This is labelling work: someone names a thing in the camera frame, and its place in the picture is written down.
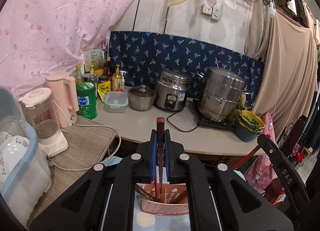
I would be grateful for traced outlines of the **dark maroon chopstick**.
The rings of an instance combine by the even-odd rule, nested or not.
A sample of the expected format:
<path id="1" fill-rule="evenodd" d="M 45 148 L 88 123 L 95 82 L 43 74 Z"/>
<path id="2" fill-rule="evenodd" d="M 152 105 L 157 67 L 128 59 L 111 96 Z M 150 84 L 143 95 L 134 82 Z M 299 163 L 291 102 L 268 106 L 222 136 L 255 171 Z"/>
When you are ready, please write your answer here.
<path id="1" fill-rule="evenodd" d="M 164 164 L 164 117 L 157 117 L 157 157 L 158 157 L 158 174 L 159 174 L 159 194 L 162 193 L 163 185 L 163 164 Z"/>

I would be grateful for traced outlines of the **bright red chopstick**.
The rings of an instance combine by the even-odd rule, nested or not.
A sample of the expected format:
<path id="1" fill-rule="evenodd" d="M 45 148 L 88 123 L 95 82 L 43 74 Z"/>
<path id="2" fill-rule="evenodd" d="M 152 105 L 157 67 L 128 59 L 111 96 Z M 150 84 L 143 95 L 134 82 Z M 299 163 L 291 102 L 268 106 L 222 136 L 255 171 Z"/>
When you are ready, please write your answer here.
<path id="1" fill-rule="evenodd" d="M 245 162 L 247 162 L 251 157 L 253 157 L 258 150 L 260 149 L 260 146 L 257 145 L 249 154 L 247 154 L 244 158 L 242 158 L 236 165 L 232 167 L 232 170 L 238 169 L 238 167 L 242 166 Z"/>

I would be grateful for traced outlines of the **red chopstick in basket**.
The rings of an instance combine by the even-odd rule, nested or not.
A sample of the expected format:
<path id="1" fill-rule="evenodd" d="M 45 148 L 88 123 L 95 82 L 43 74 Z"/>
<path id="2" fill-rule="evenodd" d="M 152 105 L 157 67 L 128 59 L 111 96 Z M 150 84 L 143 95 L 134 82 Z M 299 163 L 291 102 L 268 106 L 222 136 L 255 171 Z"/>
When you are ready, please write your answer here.
<path id="1" fill-rule="evenodd" d="M 154 190 L 155 190 L 155 201 L 158 202 L 158 187 L 157 187 L 157 174 L 156 173 L 154 175 L 153 185 L 154 185 Z"/>

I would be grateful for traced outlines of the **pink floral apron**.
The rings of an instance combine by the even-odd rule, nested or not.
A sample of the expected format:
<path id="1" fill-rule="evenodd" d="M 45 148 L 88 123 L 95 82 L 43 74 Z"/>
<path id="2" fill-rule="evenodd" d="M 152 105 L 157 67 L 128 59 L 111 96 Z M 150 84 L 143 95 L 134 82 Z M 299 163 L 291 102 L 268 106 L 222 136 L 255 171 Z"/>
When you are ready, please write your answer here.
<path id="1" fill-rule="evenodd" d="M 264 115 L 263 122 L 265 128 L 262 134 L 269 137 L 275 143 L 273 120 L 268 112 Z M 245 174 L 246 181 L 258 192 L 262 192 L 276 178 L 277 175 L 267 155 L 259 156 Z"/>

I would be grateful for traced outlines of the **dark chopstick in basket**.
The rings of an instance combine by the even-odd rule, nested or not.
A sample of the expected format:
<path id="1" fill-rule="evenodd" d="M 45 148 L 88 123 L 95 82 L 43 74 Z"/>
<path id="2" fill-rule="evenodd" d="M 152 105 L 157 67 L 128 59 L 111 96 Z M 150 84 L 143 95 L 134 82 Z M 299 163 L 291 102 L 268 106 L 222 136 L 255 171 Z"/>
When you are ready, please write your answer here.
<path id="1" fill-rule="evenodd" d="M 148 194 L 140 185 L 135 185 L 135 191 L 140 195 L 143 196 L 146 200 L 155 201 L 156 198 Z"/>

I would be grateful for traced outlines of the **pink perforated utensil basket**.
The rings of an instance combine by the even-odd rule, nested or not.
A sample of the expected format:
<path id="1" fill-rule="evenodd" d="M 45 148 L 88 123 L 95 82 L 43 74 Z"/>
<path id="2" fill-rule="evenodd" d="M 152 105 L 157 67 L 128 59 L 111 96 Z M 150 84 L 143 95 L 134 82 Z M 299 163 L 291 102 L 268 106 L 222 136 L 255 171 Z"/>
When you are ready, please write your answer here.
<path id="1" fill-rule="evenodd" d="M 148 194 L 155 196 L 154 185 L 139 184 Z M 141 200 L 140 210 L 144 213 L 159 216 L 181 216 L 188 215 L 188 197 L 179 204 L 173 204 L 173 200 L 187 188 L 185 184 L 169 184 L 163 183 L 162 193 L 158 195 L 158 202 L 146 200 L 144 197 Z"/>

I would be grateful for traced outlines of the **blue basin with vegetables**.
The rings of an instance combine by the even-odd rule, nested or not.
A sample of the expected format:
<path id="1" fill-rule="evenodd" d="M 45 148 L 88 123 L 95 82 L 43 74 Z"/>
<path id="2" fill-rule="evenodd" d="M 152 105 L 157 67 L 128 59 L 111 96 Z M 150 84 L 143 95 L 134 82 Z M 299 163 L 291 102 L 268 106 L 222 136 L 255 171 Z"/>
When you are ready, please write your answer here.
<path id="1" fill-rule="evenodd" d="M 265 128 L 260 117 L 247 110 L 238 110 L 235 116 L 234 133 L 243 142 L 251 142 L 256 139 Z"/>

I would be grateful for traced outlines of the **yellow oil bottle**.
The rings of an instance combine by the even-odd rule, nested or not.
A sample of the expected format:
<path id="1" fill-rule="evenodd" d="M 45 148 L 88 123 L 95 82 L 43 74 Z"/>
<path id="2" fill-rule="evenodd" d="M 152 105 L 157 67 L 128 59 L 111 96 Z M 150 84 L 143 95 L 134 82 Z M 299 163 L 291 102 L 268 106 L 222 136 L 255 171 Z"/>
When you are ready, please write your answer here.
<path id="1" fill-rule="evenodd" d="M 120 65 L 116 65 L 115 73 L 112 75 L 112 82 L 111 82 L 111 91 L 116 91 L 121 89 L 121 82 L 122 82 L 122 75 L 120 72 Z"/>

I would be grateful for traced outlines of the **green canister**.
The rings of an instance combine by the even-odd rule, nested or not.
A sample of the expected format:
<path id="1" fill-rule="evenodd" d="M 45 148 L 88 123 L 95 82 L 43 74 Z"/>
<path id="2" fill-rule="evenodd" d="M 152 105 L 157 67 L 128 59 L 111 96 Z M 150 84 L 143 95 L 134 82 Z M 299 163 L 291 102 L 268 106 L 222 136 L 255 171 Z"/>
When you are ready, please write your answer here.
<path id="1" fill-rule="evenodd" d="M 77 115 L 87 119 L 97 117 L 97 99 L 95 85 L 91 82 L 81 82 L 76 84 L 76 95 L 78 98 Z"/>

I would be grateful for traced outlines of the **stacked steel steamer pot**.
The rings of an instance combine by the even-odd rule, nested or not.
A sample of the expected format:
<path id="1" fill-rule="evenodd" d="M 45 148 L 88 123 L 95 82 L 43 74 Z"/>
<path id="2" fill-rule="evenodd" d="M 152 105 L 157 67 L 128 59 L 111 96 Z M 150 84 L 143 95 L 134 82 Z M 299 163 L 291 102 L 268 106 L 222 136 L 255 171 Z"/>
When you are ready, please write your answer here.
<path id="1" fill-rule="evenodd" d="M 222 122 L 229 117 L 242 95 L 245 81 L 237 74 L 219 67 L 209 67 L 206 73 L 197 72 L 203 78 L 202 96 L 199 111 L 207 119 Z"/>

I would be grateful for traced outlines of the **pink electric kettle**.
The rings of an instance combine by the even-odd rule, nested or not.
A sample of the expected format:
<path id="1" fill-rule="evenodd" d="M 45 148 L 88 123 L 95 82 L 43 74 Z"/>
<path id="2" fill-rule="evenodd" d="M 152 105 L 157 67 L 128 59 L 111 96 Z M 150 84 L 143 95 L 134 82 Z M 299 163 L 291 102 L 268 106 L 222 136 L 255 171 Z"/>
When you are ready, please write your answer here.
<path id="1" fill-rule="evenodd" d="M 76 122 L 76 113 L 79 111 L 75 77 L 70 76 L 69 72 L 56 72 L 46 77 L 46 86 L 51 89 L 53 99 L 58 105 L 54 105 L 54 109 L 59 126 L 71 126 Z"/>

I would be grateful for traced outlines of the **navy floral backsplash cloth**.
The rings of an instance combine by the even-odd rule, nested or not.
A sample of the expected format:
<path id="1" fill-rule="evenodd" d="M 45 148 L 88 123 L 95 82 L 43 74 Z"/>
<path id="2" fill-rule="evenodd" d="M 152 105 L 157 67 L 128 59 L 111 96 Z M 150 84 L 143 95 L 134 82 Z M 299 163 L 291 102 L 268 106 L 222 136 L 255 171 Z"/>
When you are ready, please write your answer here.
<path id="1" fill-rule="evenodd" d="M 245 106 L 254 104 L 264 64 L 236 51 L 215 44 L 186 37 L 137 31 L 113 31 L 109 54 L 112 65 L 126 71 L 125 83 L 134 87 L 141 84 L 155 87 L 156 79 L 165 68 L 174 68 L 191 78 L 190 95 L 200 96 L 203 80 L 197 72 L 208 72 L 219 67 L 242 77 L 248 92 Z"/>

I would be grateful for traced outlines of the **white carton box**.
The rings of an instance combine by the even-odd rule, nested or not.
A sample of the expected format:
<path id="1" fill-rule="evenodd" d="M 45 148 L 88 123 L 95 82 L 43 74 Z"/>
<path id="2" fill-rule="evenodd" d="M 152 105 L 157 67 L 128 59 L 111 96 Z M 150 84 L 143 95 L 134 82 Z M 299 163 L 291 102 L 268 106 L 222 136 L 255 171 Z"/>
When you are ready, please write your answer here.
<path id="1" fill-rule="evenodd" d="M 104 67 L 105 57 L 103 49 L 90 49 L 83 52 L 85 72 L 89 72 L 90 66 L 94 69 Z"/>

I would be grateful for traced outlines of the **white blender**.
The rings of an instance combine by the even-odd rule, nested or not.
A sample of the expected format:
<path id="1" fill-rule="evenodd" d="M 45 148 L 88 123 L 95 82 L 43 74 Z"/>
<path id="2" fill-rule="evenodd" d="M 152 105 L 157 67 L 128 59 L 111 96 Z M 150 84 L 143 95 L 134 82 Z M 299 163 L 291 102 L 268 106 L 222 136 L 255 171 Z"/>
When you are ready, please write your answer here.
<path id="1" fill-rule="evenodd" d="M 34 89 L 18 100 L 21 116 L 34 128 L 42 152 L 49 157 L 68 149 L 55 107 L 52 91 L 46 87 Z"/>

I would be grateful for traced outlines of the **white dish drainer box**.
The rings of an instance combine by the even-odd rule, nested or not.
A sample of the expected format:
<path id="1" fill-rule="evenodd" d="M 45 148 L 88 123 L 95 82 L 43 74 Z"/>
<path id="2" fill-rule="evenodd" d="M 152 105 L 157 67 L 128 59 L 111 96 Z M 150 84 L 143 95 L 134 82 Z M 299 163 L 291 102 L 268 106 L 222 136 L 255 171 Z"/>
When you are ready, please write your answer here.
<path id="1" fill-rule="evenodd" d="M 20 115 L 11 92 L 2 86 L 1 196 L 24 228 L 51 185 L 51 172 L 36 132 Z"/>

